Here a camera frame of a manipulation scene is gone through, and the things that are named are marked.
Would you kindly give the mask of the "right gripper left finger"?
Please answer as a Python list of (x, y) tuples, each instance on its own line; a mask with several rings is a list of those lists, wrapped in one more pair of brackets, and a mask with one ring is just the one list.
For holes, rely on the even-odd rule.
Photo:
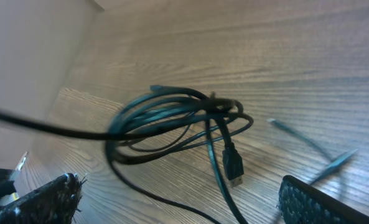
[(82, 185), (86, 179), (65, 173), (0, 208), (0, 224), (71, 224), (79, 211)]

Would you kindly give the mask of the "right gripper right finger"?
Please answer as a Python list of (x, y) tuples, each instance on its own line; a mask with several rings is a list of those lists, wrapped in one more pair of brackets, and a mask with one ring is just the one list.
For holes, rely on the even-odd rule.
[(281, 182), (278, 209), (291, 224), (369, 224), (369, 216), (291, 175)]

